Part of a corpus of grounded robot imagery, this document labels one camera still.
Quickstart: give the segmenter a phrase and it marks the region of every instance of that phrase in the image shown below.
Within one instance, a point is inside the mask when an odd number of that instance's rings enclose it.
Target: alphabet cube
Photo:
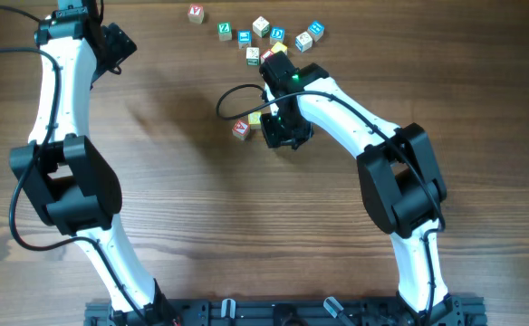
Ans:
[[[235,126],[232,128],[232,134],[241,140],[245,140],[249,133],[250,125],[242,120],[237,121]]]
[[[266,58],[270,57],[274,53],[271,50],[266,50],[265,53],[261,55],[261,64],[265,63]]]
[[[273,46],[273,48],[271,49],[271,51],[272,51],[273,53],[277,53],[277,52],[279,52],[279,51],[283,51],[284,54],[287,54],[287,55],[288,55],[287,47],[286,47],[284,44],[280,43],[280,42],[277,42],[277,43]]]
[[[307,32],[303,32],[297,36],[297,40],[294,44],[297,46],[297,49],[303,53],[311,49],[313,46],[313,39]]]
[[[248,65],[258,65],[259,59],[258,54],[260,50],[258,48],[246,48],[246,64]]]
[[[322,34],[325,32],[325,26],[317,21],[314,21],[311,26],[309,26],[307,32],[315,40],[315,42],[319,42]]]
[[[284,29],[281,27],[273,27],[271,30],[271,45],[277,42],[284,42]]]
[[[252,43],[252,36],[250,31],[238,31],[238,48],[245,49],[250,47]]]
[[[253,31],[255,31],[259,37],[264,37],[270,28],[271,25],[262,16],[258,17],[253,23]]]
[[[232,27],[229,22],[218,24],[218,38],[220,41],[232,40]]]
[[[261,112],[253,112],[248,115],[248,124],[250,129],[261,129]]]
[[[190,5],[188,9],[188,19],[191,23],[202,24],[204,20],[204,8],[202,5]]]

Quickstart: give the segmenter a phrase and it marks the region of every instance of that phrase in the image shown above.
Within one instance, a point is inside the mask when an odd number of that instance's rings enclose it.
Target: table top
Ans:
[[[48,3],[27,9],[49,14]],[[260,133],[243,142],[234,122],[215,116],[223,92],[262,83],[216,25],[252,29],[262,15],[285,28],[295,66],[317,62],[378,116],[428,132],[448,191],[444,281],[453,293],[484,296],[491,324],[529,324],[529,2],[200,3],[203,24],[188,21],[184,2],[109,1],[104,23],[119,24],[139,49],[121,76],[106,74],[91,91],[91,140],[120,178],[136,253],[168,297],[397,289],[390,239],[367,216],[345,149],[317,128],[297,151],[270,150]],[[324,36],[299,53],[294,37],[313,20]],[[0,13],[0,46],[32,44],[33,30]],[[261,51],[270,46],[253,39]],[[0,325],[77,325],[86,302],[108,298],[77,246],[27,252],[8,231],[8,153],[33,127],[40,78],[36,56],[0,55]],[[250,109],[259,95],[240,91],[223,111]],[[61,238],[25,197],[17,212],[28,242]]]

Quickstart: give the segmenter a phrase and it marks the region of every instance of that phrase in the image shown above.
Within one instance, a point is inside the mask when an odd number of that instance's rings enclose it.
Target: yellow block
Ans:
[[[248,115],[248,124],[251,129],[261,129],[261,112],[253,112]]]
[[[272,51],[273,53],[277,53],[277,52],[279,52],[279,51],[283,51],[284,54],[287,54],[287,55],[288,55],[288,53],[287,53],[287,47],[286,47],[284,44],[280,43],[280,42],[277,42],[277,43],[273,46],[273,48],[271,49],[271,51]]]

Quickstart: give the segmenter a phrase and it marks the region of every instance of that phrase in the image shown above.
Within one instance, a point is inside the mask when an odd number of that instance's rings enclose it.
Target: wooden surface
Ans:
[[[120,177],[126,231],[168,297],[396,291],[390,240],[364,211],[345,149],[317,129],[296,152],[270,150],[260,133],[240,142],[215,117],[224,91],[262,82],[216,24],[250,29],[263,15],[286,28],[296,66],[317,62],[382,118],[428,131],[448,188],[439,250],[449,289],[486,297],[493,325],[529,324],[529,1],[205,1],[202,25],[188,22],[185,2],[128,2],[109,1],[105,22],[139,50],[91,92],[91,139]],[[293,39],[316,19],[325,36],[299,54]],[[0,46],[32,44],[33,30],[0,14]],[[40,76],[37,57],[0,55],[0,325],[79,325],[86,302],[108,297],[76,246],[26,252],[8,232],[8,152],[31,131]],[[239,92],[225,111],[258,95]],[[60,238],[26,198],[18,221],[29,242]]]

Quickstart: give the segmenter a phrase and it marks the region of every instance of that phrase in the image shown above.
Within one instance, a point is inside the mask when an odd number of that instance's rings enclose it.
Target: green block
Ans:
[[[230,27],[230,22],[218,24],[218,33],[219,34],[232,33],[232,28]]]

